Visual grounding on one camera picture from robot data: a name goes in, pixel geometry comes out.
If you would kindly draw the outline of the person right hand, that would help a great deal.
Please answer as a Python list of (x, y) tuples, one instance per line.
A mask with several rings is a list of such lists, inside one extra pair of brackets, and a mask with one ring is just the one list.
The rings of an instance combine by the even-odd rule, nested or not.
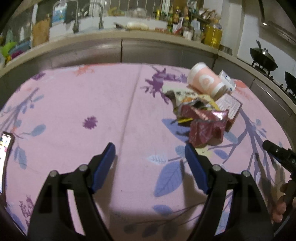
[(287, 191), (288, 184), (291, 181), (292, 180), (289, 180), (288, 183), (285, 183), (285, 184), (281, 185), (281, 187), (280, 187), (280, 192), (284, 193), (284, 195), (282, 195), (278, 199), (278, 201), (276, 202), (276, 206), (273, 208), (273, 211), (271, 214), (271, 221), (273, 223), (280, 223), (283, 219), (283, 214), (287, 210), (287, 204), (285, 203), (285, 193)]

